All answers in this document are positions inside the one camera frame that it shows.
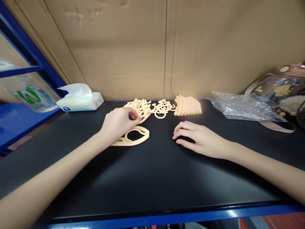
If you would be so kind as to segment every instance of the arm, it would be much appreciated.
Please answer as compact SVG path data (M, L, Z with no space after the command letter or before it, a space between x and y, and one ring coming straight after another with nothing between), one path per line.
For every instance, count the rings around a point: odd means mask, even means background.
M189 137L195 143L178 139L178 144L209 157L235 162L305 205L305 171L230 142L205 126L188 121L179 123L175 128L173 139L179 136Z
M141 118L132 108L116 108L107 114L98 133L0 200L1 228L30 228L97 154L140 121Z

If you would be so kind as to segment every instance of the tissue box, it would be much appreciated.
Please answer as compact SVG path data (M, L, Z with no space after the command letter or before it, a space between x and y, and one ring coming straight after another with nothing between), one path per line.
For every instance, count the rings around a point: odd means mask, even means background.
M64 111L96 110L104 102L100 92L92 92L86 84L71 84L59 89L69 92L56 103Z

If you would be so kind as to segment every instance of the cardboard wall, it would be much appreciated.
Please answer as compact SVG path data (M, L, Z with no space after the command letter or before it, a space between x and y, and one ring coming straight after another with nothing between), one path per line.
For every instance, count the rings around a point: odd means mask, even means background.
M168 1L167 87L211 97L241 93L256 78L305 60L305 1Z
M303 0L5 0L66 83L105 100L240 93L303 62Z

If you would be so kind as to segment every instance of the forearm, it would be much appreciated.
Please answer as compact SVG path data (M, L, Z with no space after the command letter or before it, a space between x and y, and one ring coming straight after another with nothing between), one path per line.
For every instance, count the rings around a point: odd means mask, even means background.
M29 228L67 184L108 143L99 134L0 200L1 228Z
M229 160L251 170L305 205L305 171L239 144Z

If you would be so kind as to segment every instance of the green logo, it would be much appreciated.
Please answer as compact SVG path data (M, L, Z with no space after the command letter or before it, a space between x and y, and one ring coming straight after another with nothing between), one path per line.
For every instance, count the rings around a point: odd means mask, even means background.
M24 99L24 101L28 102L29 104L34 104L36 102L41 102L40 97L36 94L34 90L32 90L30 87L26 87L25 90L29 93L31 93L35 98L30 96L29 94L22 94L21 91L17 91L18 95Z

